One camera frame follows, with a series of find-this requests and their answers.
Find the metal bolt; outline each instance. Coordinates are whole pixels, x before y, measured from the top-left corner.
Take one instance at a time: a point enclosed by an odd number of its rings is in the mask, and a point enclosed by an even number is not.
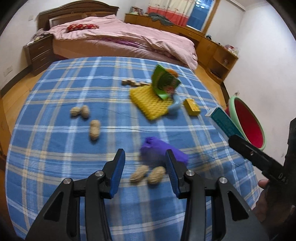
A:
[[[192,171],[192,170],[187,170],[185,173],[187,176],[190,176],[190,177],[192,177],[194,175],[194,171]]]
[[[71,179],[70,179],[70,178],[65,178],[65,179],[63,180],[63,183],[64,183],[64,184],[70,184],[70,182],[71,182]]]
[[[225,184],[228,182],[228,180],[225,177],[221,177],[221,178],[219,178],[219,182]]]
[[[95,175],[96,175],[97,177],[101,177],[102,175],[104,175],[104,172],[103,172],[103,171],[97,171],[97,172],[95,173]]]

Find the purple bag roll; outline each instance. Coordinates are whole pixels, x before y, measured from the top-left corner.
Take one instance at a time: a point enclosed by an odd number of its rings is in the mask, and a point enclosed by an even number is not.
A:
[[[165,161],[166,150],[171,149],[177,161],[188,164],[188,156],[168,143],[159,140],[156,137],[147,137],[143,143],[140,152],[142,159],[149,162]]]

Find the headboard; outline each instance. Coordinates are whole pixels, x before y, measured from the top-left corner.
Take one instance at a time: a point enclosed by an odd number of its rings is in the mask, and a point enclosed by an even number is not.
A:
[[[105,17],[117,14],[119,7],[94,0],[75,1],[38,14],[38,29],[50,29],[51,26],[67,23],[89,16]]]

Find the pink blanket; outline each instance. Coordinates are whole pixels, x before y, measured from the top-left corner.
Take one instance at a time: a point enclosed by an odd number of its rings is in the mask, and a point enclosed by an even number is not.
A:
[[[67,33],[66,29],[74,23],[92,23],[100,26],[99,29],[84,29]],[[57,40],[100,39],[115,37],[135,41],[151,46],[151,48],[167,51],[191,70],[197,68],[197,56],[194,44],[185,37],[165,31],[123,23],[115,15],[103,18],[87,17],[82,20],[54,26],[49,30]]]

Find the plaid tablecloth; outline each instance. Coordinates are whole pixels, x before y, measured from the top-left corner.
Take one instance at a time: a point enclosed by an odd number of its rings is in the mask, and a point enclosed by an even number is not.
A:
[[[176,70],[181,99],[193,98],[201,109],[189,117],[182,107],[176,116],[148,121],[129,99],[122,79],[151,82],[157,64]],[[90,118],[71,118],[70,109],[88,105]],[[131,185],[129,176],[143,164],[139,150],[146,137],[156,136],[189,156],[188,168],[206,178],[225,176],[250,206],[259,195],[249,161],[230,149],[204,115],[217,106],[211,93],[184,67],[122,57],[78,58],[54,62],[28,96],[17,119],[7,158],[6,194],[17,234],[25,237],[38,212],[60,182],[88,177],[126,152],[118,193],[106,200],[113,240],[180,240],[185,200],[178,200],[166,175],[156,187],[145,180]],[[89,123],[101,122],[96,143]],[[210,201],[207,200],[207,239],[210,239]],[[86,239],[81,209],[81,236]]]

